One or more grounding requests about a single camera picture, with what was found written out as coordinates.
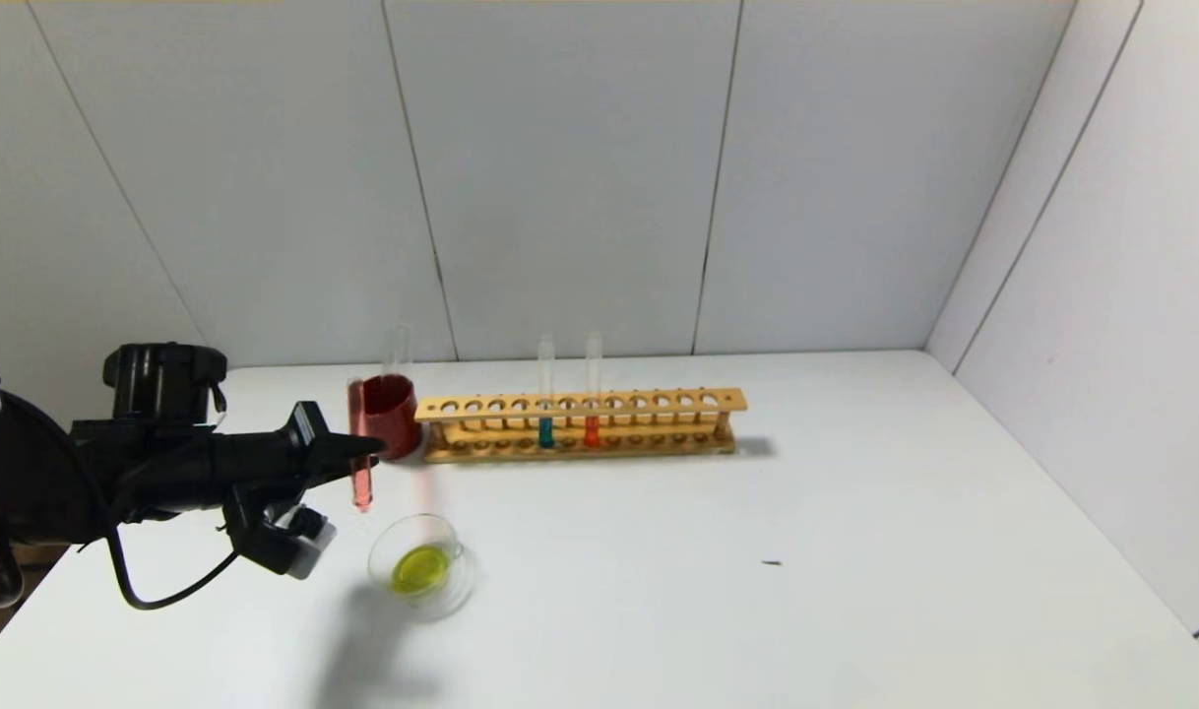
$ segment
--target blue test tube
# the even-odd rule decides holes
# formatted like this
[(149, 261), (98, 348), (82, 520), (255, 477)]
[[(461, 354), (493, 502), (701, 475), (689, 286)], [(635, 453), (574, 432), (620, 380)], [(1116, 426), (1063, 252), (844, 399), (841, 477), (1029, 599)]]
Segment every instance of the blue test tube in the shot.
[[(555, 342), (552, 336), (544, 335), (537, 341), (537, 408), (555, 409), (555, 395), (552, 391), (552, 365), (555, 362)], [(554, 447), (555, 438), (552, 435), (552, 415), (537, 417), (537, 445), (540, 447)]]

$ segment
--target white wall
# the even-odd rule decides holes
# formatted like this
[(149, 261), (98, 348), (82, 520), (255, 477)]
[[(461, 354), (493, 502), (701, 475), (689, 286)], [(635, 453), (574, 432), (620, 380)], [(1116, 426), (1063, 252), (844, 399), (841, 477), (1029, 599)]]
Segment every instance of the white wall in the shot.
[(1199, 0), (1144, 6), (959, 379), (1199, 625)]
[(380, 0), (38, 2), (210, 344), (234, 366), (453, 359)]
[[(541, 332), (579, 354), (592, 328), (611, 355), (688, 354), (698, 320), (701, 350), (920, 346), (1068, 8), (387, 2), (34, 4), (86, 126), (47, 120), (100, 144), (113, 210), (139, 217), (118, 239), (156, 247), (164, 308), (182, 300), (235, 366), (378, 360), (400, 320), (421, 360), (532, 355)], [(50, 139), (10, 109), (19, 150)], [(86, 174), (76, 150), (46, 154)], [(775, 163), (783, 185), (757, 179)], [(0, 234), (24, 218), (0, 210)], [(78, 286), (32, 280), (8, 286)]]
[(1071, 8), (746, 2), (697, 352), (922, 347)]
[(1010, 266), (1054, 193), (1139, 10), (1141, 0), (1076, 5), (981, 233), (927, 341), (928, 354), (946, 369), (958, 369)]
[(688, 354), (737, 1), (387, 1), (459, 357)]
[(201, 342), (24, 4), (0, 4), (0, 367), (61, 426), (109, 415), (106, 355)]

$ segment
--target robotic arm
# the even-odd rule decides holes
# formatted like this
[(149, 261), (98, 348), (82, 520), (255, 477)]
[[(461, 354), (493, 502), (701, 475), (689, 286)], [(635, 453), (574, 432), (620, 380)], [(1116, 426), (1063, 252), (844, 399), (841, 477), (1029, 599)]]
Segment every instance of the robotic arm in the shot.
[[(228, 360), (207, 347), (125, 344), (106, 359), (113, 419), (76, 421), (67, 434), (32, 404), (0, 387), (0, 606), (18, 601), (23, 578), (11, 545), (106, 539), (119, 590), (139, 609), (198, 591), (236, 559), (306, 578), (333, 525), (299, 504), (308, 488), (350, 473), (351, 459), (382, 449), (374, 438), (329, 432), (313, 401), (300, 401), (275, 432), (217, 434), (205, 426)], [(161, 601), (135, 596), (119, 524), (171, 519), (222, 507), (231, 553), (193, 585)]]

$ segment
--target test tube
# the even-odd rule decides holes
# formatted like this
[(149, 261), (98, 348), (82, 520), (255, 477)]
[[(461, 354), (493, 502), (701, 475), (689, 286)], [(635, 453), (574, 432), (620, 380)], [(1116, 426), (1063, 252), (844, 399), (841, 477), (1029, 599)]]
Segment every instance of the test tube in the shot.
[[(586, 408), (600, 408), (600, 360), (603, 359), (603, 341), (600, 332), (586, 336)], [(586, 434), (582, 438), (586, 447), (600, 447), (600, 416), (586, 416)]]
[[(555, 342), (552, 336), (544, 335), (537, 341), (537, 408), (555, 408), (554, 391), (552, 391), (552, 363), (555, 362)], [(552, 435), (552, 415), (537, 417), (537, 445), (540, 447), (554, 447), (555, 438)]]
[[(364, 401), (362, 401), (362, 380), (360, 378), (347, 381), (347, 407), (350, 409), (351, 434), (367, 435), (367, 431), (362, 426)], [(354, 487), (356, 510), (361, 512), (372, 510), (372, 467), (370, 459), (366, 455), (350, 461), (350, 485)]]

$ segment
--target yellow liquid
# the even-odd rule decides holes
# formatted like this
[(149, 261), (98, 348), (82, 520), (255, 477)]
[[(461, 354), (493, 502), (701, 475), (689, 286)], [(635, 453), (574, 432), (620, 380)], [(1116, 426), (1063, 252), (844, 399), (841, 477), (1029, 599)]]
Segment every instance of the yellow liquid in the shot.
[(416, 594), (441, 587), (446, 582), (446, 570), (451, 564), (446, 552), (432, 543), (406, 552), (393, 566), (391, 589), (393, 593)]

